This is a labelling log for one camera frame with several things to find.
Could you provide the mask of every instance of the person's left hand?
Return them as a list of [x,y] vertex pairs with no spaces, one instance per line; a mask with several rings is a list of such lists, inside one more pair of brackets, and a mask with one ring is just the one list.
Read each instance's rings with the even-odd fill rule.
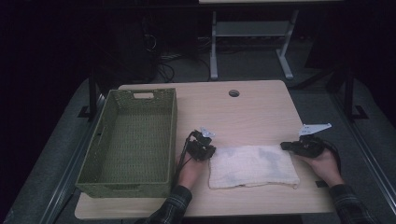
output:
[[207,161],[196,161],[188,152],[186,152],[183,162],[186,161],[187,163],[180,171],[177,183],[189,190],[192,190],[196,180],[205,169]]

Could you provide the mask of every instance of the floor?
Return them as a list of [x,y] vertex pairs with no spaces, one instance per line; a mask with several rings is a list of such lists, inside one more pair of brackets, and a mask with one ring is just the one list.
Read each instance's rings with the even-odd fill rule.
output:
[[[247,48],[220,53],[218,81],[280,79],[287,86],[296,85],[319,72],[317,69],[304,68],[311,46],[310,40],[301,41],[297,38],[291,42],[287,58],[295,75],[293,80],[285,79],[282,74],[276,58],[276,45],[255,50]],[[172,81],[207,81],[208,53],[200,54],[200,59],[179,59],[166,63],[175,71]],[[170,77],[169,67],[164,69],[168,69],[166,75]],[[169,77],[164,79],[163,76],[158,75],[152,82],[164,82]],[[343,100],[343,90],[336,94],[327,93],[325,85],[328,79],[329,77],[322,78],[303,90],[290,90],[301,120],[303,123],[332,124],[330,130],[319,133],[318,136],[333,142],[339,148],[342,175],[346,182],[356,190],[366,206],[383,223],[396,223],[395,211],[392,211],[387,197],[384,196],[384,188],[381,187],[383,185],[378,184],[378,178],[370,168],[370,161],[364,156],[364,149],[369,148],[386,174],[390,185],[396,186],[396,174],[393,172],[395,165],[392,160],[396,158],[396,151],[393,150],[396,131],[375,105],[368,89],[358,80],[355,82],[354,105],[361,105],[369,118],[350,123],[339,107],[339,103]],[[74,188],[77,174],[76,172],[72,172],[70,176],[64,174],[67,167],[75,165],[78,170],[81,164],[81,158],[75,161],[71,158],[75,158],[76,148],[84,147],[84,143],[87,142],[87,137],[84,136],[92,128],[88,119],[78,118],[80,109],[88,104],[88,81],[85,80],[70,100],[5,223],[134,223],[131,219],[79,220],[74,216],[79,196],[79,191]],[[62,177],[67,177],[67,183],[61,182]],[[49,206],[56,199],[59,199],[59,206],[56,208]],[[338,223],[337,218],[336,214],[301,214],[294,223],[330,224]],[[260,223],[272,223],[265,217],[257,217],[255,220]]]

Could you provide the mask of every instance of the person's right hand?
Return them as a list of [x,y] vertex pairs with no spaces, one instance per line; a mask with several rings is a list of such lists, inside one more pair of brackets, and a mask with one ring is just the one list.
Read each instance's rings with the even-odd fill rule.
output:
[[296,158],[306,161],[320,178],[331,188],[332,186],[345,184],[337,168],[337,161],[329,149],[325,148],[322,154],[316,158],[307,158],[295,155]]

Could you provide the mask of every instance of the gray carpet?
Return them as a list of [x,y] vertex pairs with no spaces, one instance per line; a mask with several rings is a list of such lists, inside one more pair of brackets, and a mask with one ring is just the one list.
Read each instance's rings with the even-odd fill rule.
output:
[[[309,77],[317,70],[304,68],[309,42],[293,42],[287,54],[294,80],[283,77],[275,52],[271,48],[241,51],[234,54],[219,55],[219,81],[228,80],[257,80],[280,79],[288,86],[295,85]],[[208,62],[208,54],[201,55]],[[201,61],[181,59],[168,63],[175,71],[175,82],[207,81],[208,70]],[[334,103],[333,97],[342,96],[342,92],[332,96],[324,90],[327,77],[306,88],[304,91],[290,91],[293,102],[303,123],[328,123],[332,128],[319,133],[318,136],[337,145],[342,158],[342,173],[346,182],[350,184],[361,197],[366,206],[375,213],[383,223],[396,223],[396,216],[391,211],[383,193],[368,169],[360,147],[351,133],[349,123],[344,119]],[[163,82],[161,76],[153,82]],[[13,215],[8,223],[39,223],[50,196],[55,191],[65,167],[87,132],[87,119],[78,118],[79,110],[88,105],[88,82],[81,84],[69,106],[64,111],[52,137],[37,161],[34,170],[27,179],[23,189],[12,207]],[[357,120],[355,126],[361,131],[364,140],[373,150],[373,154],[391,181],[396,180],[393,172],[395,165],[395,129],[389,124],[371,98],[370,92],[356,83],[355,103],[361,105],[370,119]],[[74,210],[78,202],[79,191],[70,188],[64,196],[64,209],[56,223],[134,223],[134,220],[78,220]],[[304,224],[338,223],[336,214],[303,214]]]

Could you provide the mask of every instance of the wooden table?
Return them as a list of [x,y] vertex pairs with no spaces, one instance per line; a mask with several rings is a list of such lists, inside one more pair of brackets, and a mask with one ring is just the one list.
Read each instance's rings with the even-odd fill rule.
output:
[[[172,83],[121,86],[120,89],[177,90],[177,148],[183,148],[188,134],[204,126],[216,133],[216,147],[275,145],[298,139],[302,127],[299,115],[282,81],[235,81]],[[231,97],[230,90],[240,92]],[[301,214],[332,212],[328,189],[317,188],[318,178],[310,167],[292,157],[299,188],[268,185],[254,188],[210,189],[205,169],[192,191],[187,217]],[[80,219],[148,217],[164,199],[79,198],[76,217]]]

